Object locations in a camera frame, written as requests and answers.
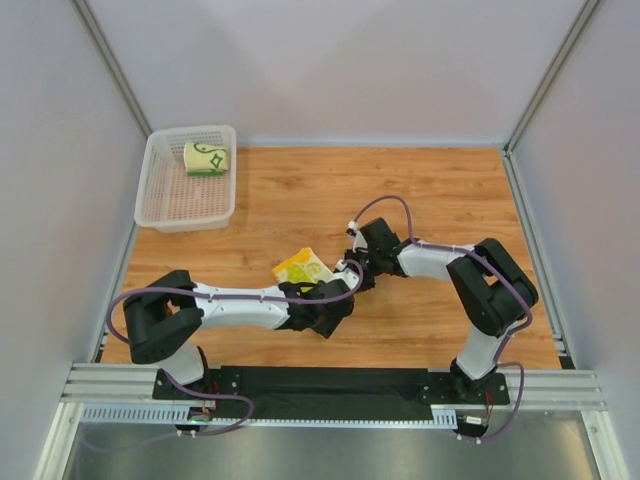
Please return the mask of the white yellow patterned towel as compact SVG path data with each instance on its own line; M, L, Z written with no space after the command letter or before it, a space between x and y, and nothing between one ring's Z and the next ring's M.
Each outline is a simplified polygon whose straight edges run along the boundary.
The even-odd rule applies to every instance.
M272 269L272 274L279 283L299 284L302 292L334 279L333 272L310 247L282 261Z

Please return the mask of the green patterned towel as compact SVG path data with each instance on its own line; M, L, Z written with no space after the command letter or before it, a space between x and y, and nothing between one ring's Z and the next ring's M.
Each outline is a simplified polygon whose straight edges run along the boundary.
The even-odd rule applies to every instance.
M183 149L183 163L188 176L221 176L231 165L224 147L200 142L188 142Z

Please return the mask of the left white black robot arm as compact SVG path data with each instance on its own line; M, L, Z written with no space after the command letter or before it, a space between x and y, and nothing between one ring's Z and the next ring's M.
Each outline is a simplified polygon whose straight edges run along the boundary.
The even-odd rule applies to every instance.
M328 338L353 313L362 273L346 267L329 281L283 282L262 289L233 289L194 282L188 271L172 271L154 284L117 297L127 333L111 333L127 344L138 365L157 365L182 385L204 377L203 355L189 343L203 329L257 327L311 330Z

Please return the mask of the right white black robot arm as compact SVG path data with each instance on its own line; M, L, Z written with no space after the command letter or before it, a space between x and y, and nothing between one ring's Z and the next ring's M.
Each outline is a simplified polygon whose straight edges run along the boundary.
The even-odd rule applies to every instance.
M402 241L382 218L364 225L352 221L347 234L353 246L345 256L363 267L365 288L384 274L453 285L471 327L440 390L445 399L460 403L481 398L506 344L520 322L532 322L531 309L539 300L533 282L504 246L493 238L462 247Z

